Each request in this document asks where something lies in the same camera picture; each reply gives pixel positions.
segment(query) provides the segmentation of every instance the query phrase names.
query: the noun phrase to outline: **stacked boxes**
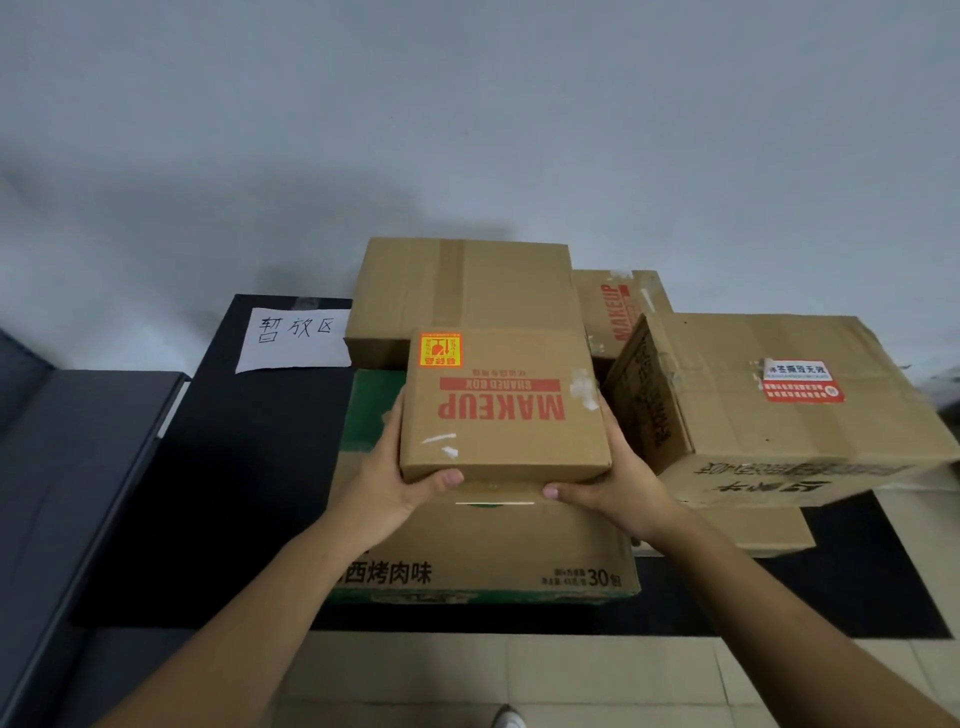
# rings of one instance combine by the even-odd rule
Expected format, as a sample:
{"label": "stacked boxes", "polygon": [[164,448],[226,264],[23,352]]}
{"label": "stacked boxes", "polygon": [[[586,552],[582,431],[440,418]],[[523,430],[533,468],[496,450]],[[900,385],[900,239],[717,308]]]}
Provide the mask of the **stacked boxes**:
{"label": "stacked boxes", "polygon": [[[403,372],[356,372],[331,500],[379,439],[383,414],[405,378]],[[598,602],[639,590],[630,540],[599,516],[556,503],[473,507],[452,502],[435,498],[418,508],[393,536],[350,566],[331,598],[411,604]]]}
{"label": "stacked boxes", "polygon": [[603,601],[639,591],[625,534],[541,494],[549,480],[611,465],[566,246],[375,238],[346,340],[360,371],[331,498],[379,437],[404,379],[401,475],[456,467],[466,480],[358,560],[335,599]]}
{"label": "stacked boxes", "polygon": [[346,340],[370,371],[354,380],[331,497],[403,381],[404,479],[457,467],[466,481],[365,554],[334,598],[635,594],[629,538],[541,495],[610,467],[596,380],[674,497],[754,555],[813,546],[799,506],[960,459],[859,320],[674,313],[656,272],[573,271],[563,245],[375,238]]}

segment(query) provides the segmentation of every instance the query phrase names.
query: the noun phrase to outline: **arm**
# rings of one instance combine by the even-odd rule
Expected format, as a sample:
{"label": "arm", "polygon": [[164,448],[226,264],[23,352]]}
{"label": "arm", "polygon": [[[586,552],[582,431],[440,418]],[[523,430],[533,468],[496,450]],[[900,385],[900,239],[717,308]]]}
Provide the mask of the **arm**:
{"label": "arm", "polygon": [[631,451],[605,402],[603,410],[609,476],[597,485],[553,483],[544,495],[603,513],[669,559],[781,726],[960,725],[674,500]]}
{"label": "arm", "polygon": [[254,725],[349,564],[396,531],[459,471],[413,485],[396,466],[403,393],[340,498],[207,625],[98,723],[99,728]]}

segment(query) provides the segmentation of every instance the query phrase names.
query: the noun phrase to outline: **finger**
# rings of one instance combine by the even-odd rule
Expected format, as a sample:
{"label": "finger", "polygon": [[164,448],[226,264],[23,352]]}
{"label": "finger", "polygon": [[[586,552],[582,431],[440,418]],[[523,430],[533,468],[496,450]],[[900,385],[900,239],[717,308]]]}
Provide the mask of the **finger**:
{"label": "finger", "polygon": [[456,469],[437,471],[412,485],[404,486],[407,501],[416,508],[437,493],[456,488],[464,482],[464,474]]}
{"label": "finger", "polygon": [[543,486],[543,497],[572,503],[583,508],[594,509],[600,498],[599,486],[574,485],[573,483],[547,483]]}
{"label": "finger", "polygon": [[613,410],[610,409],[603,395],[600,395],[600,413],[603,415],[603,426],[607,430],[607,442],[610,443],[610,450],[613,457],[634,454],[633,449],[627,443],[627,438],[623,436],[620,423],[616,420],[616,417],[613,415]]}
{"label": "finger", "polygon": [[396,393],[394,406],[387,413],[386,422],[383,424],[383,433],[380,435],[380,439],[376,441],[376,445],[373,446],[373,452],[386,452],[394,459],[396,459],[400,448],[400,421],[403,419],[403,393],[405,390],[406,386],[403,386]]}

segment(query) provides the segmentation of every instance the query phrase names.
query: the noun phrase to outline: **black surface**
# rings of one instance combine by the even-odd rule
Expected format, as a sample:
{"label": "black surface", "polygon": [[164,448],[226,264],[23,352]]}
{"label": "black surface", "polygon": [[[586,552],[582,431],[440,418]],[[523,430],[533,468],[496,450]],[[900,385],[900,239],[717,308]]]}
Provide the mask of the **black surface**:
{"label": "black surface", "polygon": [[[77,621],[199,627],[322,512],[351,371],[233,373],[251,307],[293,301],[234,299]],[[764,560],[771,573],[851,637],[949,637],[873,494],[804,513],[818,547]],[[642,593],[602,606],[326,605],[314,628],[714,634],[669,563],[637,559],[637,569]]]}

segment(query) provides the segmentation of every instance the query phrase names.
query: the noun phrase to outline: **hand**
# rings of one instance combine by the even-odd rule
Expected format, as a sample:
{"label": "hand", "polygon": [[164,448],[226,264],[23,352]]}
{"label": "hand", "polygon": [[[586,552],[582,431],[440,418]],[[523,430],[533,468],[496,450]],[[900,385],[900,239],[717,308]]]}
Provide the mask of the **hand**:
{"label": "hand", "polygon": [[649,466],[634,454],[602,397],[600,410],[613,460],[610,471],[603,480],[592,485],[548,483],[543,487],[543,495],[598,511],[634,538],[656,548],[684,507],[670,496]]}
{"label": "hand", "polygon": [[383,434],[360,466],[360,473],[324,513],[324,521],[363,553],[384,541],[410,518],[419,505],[464,480],[458,470],[443,470],[408,485],[397,466],[403,390],[383,426]]}

